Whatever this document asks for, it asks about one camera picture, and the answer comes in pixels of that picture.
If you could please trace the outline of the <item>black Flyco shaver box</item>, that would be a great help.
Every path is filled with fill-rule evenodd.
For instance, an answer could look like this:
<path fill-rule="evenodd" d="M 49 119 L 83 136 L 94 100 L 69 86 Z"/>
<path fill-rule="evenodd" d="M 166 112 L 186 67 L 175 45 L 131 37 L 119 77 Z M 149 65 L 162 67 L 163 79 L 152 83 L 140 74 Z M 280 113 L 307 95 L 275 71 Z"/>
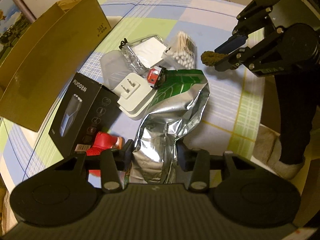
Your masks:
<path fill-rule="evenodd" d="M 89 149 L 100 131 L 108 131 L 121 114 L 119 97 L 104 85 L 76 73 L 59 105 L 49 130 L 66 158 Z"/>

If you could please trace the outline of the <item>red toy race car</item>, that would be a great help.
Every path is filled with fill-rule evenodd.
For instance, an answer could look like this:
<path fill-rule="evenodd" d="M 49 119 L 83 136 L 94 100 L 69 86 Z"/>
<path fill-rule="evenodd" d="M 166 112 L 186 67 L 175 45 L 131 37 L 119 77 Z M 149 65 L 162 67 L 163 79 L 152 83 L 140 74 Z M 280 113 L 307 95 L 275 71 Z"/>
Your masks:
<path fill-rule="evenodd" d="M 150 68 L 146 80 L 153 89 L 158 89 L 165 81 L 167 69 L 162 66 L 154 66 Z"/>

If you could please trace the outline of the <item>checkered bed sheet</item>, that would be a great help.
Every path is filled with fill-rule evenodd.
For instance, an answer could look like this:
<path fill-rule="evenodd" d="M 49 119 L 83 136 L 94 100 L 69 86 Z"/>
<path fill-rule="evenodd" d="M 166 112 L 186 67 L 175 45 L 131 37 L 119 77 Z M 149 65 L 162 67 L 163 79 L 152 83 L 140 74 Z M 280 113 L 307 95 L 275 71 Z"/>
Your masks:
<path fill-rule="evenodd" d="M 197 53 L 213 50 L 230 37 L 240 4 L 223 0 L 99 0 L 108 19 L 116 26 L 81 68 L 81 73 L 103 82 L 100 59 L 118 49 L 123 39 L 146 38 L 136 53 L 144 64 L 159 58 L 180 31 L 195 43 Z M 260 124 L 264 80 L 245 67 L 226 72 L 206 68 L 199 58 L 194 65 L 209 81 L 210 98 L 197 129 L 187 138 L 211 154 L 232 150 L 252 156 Z M 9 120 L 1 123 L 1 175 L 9 191 L 21 181 L 61 160 L 49 129 L 60 100 L 56 100 L 38 132 Z"/>

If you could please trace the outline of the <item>blue milk carton box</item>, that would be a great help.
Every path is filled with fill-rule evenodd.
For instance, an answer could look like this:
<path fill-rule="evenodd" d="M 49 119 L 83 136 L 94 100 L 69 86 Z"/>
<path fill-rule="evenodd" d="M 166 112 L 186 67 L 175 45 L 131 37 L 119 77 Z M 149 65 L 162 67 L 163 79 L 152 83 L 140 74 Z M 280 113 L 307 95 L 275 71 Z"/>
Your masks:
<path fill-rule="evenodd" d="M 13 0 L 1 0 L 0 57 L 7 57 L 31 23 L 21 13 Z"/>

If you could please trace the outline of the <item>translucent plastic cup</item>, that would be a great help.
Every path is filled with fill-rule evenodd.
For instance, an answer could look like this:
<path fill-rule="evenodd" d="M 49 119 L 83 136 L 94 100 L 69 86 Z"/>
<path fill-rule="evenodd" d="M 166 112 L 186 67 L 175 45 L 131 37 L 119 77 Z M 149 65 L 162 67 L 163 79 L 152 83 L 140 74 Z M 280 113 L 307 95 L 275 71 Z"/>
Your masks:
<path fill-rule="evenodd" d="M 131 73 L 124 55 L 119 50 L 112 50 L 102 56 L 100 65 L 104 85 L 111 90 Z"/>

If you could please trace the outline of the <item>clear zip bag white pad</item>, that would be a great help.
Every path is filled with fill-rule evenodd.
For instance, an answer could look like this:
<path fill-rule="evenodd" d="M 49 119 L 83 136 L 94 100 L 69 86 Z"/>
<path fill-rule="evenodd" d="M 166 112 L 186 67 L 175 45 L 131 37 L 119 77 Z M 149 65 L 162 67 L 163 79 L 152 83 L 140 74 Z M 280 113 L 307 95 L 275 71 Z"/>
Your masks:
<path fill-rule="evenodd" d="M 134 41 L 124 38 L 119 45 L 128 68 L 136 74 L 146 77 L 150 68 L 162 62 L 166 45 L 158 35 L 151 35 Z"/>

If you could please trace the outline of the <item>person dark trouser leg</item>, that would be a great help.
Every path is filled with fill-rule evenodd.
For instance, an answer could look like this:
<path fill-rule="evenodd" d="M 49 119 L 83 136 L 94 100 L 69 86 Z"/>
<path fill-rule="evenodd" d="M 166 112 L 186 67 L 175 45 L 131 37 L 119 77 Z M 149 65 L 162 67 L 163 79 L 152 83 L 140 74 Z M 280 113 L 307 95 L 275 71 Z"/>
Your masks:
<path fill-rule="evenodd" d="M 302 0 L 280 0 L 271 13 L 273 24 L 289 27 L 305 23 L 319 32 L 319 15 Z M 280 106 L 280 162 L 301 164 L 310 142 L 310 131 L 319 106 L 319 64 L 275 76 Z"/>

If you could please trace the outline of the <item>brown cardboard box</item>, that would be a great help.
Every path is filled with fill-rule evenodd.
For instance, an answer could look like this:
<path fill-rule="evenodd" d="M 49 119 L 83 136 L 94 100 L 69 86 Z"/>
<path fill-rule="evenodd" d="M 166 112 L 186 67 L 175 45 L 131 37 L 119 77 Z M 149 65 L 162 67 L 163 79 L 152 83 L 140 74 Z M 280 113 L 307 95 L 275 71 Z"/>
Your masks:
<path fill-rule="evenodd" d="M 1 117 L 37 132 L 57 96 L 111 31 L 97 0 L 60 0 L 1 64 Z"/>

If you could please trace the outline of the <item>red toy figure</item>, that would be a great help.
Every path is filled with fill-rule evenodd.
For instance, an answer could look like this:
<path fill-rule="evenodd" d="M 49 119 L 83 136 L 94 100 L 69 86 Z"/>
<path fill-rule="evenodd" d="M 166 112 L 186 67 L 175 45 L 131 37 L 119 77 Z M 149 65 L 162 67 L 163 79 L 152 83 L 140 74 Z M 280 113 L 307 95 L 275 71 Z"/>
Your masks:
<path fill-rule="evenodd" d="M 89 174 L 100 178 L 100 154 L 104 150 L 118 149 L 121 150 L 124 144 L 123 137 L 110 135 L 106 132 L 98 132 L 93 145 L 86 151 L 89 160 L 93 161 L 93 168 L 89 169 Z"/>

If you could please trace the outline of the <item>white power adapter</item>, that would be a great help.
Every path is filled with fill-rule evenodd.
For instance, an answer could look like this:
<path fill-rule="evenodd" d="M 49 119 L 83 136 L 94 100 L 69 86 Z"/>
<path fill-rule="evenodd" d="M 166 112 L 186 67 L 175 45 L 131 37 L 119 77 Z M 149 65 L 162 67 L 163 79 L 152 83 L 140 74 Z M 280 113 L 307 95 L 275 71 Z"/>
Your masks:
<path fill-rule="evenodd" d="M 136 73 L 128 74 L 113 92 L 119 97 L 119 109 L 132 120 L 143 117 L 148 105 L 156 94 L 146 79 Z"/>

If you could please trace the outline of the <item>silver green foil bag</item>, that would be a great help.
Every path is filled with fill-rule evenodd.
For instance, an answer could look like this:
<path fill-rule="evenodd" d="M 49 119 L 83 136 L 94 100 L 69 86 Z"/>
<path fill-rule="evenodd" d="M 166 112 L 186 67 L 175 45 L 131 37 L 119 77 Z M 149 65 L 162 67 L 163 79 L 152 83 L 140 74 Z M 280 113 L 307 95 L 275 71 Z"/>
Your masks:
<path fill-rule="evenodd" d="M 130 182 L 171 184 L 176 181 L 176 141 L 200 123 L 210 95 L 203 71 L 169 70 L 139 125 Z"/>

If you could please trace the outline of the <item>cotton swabs bag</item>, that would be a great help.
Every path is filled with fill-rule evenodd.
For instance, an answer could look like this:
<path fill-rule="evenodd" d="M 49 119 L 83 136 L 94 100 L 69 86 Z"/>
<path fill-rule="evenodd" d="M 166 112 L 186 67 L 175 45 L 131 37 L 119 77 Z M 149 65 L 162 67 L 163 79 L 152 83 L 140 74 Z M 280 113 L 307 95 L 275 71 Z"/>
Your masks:
<path fill-rule="evenodd" d="M 179 31 L 162 54 L 164 62 L 175 70 L 196 68 L 197 47 L 191 37 Z"/>

